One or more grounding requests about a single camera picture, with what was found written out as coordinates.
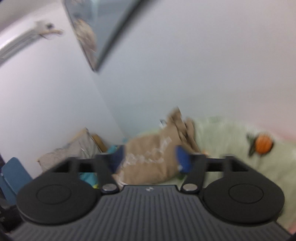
silver screw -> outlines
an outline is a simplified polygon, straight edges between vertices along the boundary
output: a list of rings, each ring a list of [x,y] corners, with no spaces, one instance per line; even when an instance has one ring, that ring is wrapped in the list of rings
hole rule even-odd
[[[148,191],[148,192],[151,192],[151,191],[153,191],[153,190],[154,190],[153,187],[148,187],[148,188],[146,188],[146,191]]]
[[[197,185],[195,185],[193,183],[187,183],[183,186],[183,189],[185,191],[195,191],[195,190],[197,190]]]
[[[112,191],[115,191],[117,189],[117,186],[115,184],[113,184],[113,183],[107,183],[102,188],[106,192],[112,192]]]

small plush toy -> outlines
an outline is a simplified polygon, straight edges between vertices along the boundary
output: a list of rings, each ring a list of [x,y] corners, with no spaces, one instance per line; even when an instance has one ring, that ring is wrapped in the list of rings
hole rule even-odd
[[[252,156],[254,152],[257,152],[259,155],[267,154],[274,146],[272,138],[265,133],[260,133],[256,137],[252,137],[248,134],[247,139],[251,144],[249,156]]]

ribbed gray panel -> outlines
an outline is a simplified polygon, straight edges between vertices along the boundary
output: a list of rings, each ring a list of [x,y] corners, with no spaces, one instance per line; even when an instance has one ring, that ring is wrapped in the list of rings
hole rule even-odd
[[[241,227],[224,223],[203,207],[198,197],[175,186],[126,186],[103,196],[82,219],[61,226],[25,223],[15,241],[286,241],[289,234],[276,223]]]

orange ball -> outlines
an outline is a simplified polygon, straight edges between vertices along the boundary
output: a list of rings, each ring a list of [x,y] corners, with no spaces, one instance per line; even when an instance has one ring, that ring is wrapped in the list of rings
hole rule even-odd
[[[255,151],[260,155],[268,153],[273,146],[273,140],[269,135],[260,134],[255,140]]]

black circular disc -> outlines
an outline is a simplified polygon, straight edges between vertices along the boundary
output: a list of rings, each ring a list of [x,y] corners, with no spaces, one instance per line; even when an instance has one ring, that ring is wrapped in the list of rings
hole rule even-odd
[[[212,182],[203,200],[214,215],[239,224],[274,220],[284,206],[284,194],[275,183],[249,172],[232,173]]]
[[[17,207],[29,221],[57,225],[88,213],[96,203],[91,185],[67,173],[42,175],[17,194]]]

